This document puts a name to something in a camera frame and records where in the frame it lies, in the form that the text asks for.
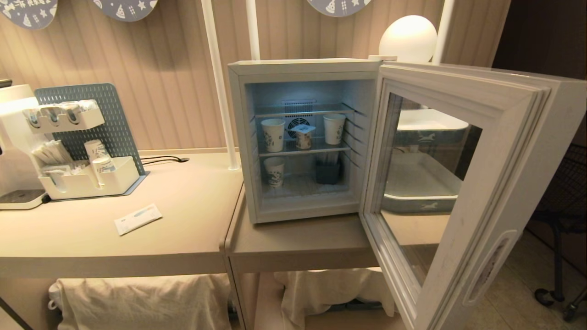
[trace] cable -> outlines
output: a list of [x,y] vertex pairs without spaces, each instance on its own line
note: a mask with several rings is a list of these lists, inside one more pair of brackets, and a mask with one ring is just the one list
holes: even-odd
[[145,157],[145,158],[141,158],[141,160],[149,160],[149,159],[159,159],[159,160],[148,161],[147,163],[143,163],[143,165],[158,163],[160,161],[176,161],[178,163],[185,163],[188,160],[190,160],[187,157],[185,157],[185,158],[179,158],[179,157],[176,157],[176,156],[156,156],[156,157]]

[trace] glass door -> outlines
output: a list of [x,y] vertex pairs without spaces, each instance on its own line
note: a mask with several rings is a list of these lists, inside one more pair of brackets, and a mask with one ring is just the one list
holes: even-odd
[[[565,102],[578,121],[585,85],[575,84],[583,95]],[[570,142],[562,133],[537,143],[560,124],[542,119],[564,92],[538,78],[427,65],[384,65],[379,86],[360,216],[406,327],[459,329]]]

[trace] round lamp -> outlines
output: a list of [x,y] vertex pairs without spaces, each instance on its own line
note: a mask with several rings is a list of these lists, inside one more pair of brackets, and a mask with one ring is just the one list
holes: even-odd
[[404,16],[383,33],[379,55],[397,56],[398,62],[426,63],[434,54],[436,38],[436,29],[428,19]]

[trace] pegboard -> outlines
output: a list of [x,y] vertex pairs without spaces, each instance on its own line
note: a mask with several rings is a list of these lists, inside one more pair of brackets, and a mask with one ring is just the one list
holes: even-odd
[[139,175],[145,175],[139,152],[114,85],[100,83],[40,88],[35,90],[35,96],[40,105],[66,101],[96,100],[102,111],[104,124],[89,130],[53,133],[53,138],[62,141],[74,160],[87,159],[84,143],[90,140],[101,140],[112,157],[132,156]]

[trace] white mini fridge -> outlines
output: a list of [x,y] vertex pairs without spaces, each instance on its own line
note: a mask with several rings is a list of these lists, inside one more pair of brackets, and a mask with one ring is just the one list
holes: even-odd
[[463,325],[587,97],[581,80],[364,59],[241,61],[229,76],[251,221],[359,213],[408,329]]

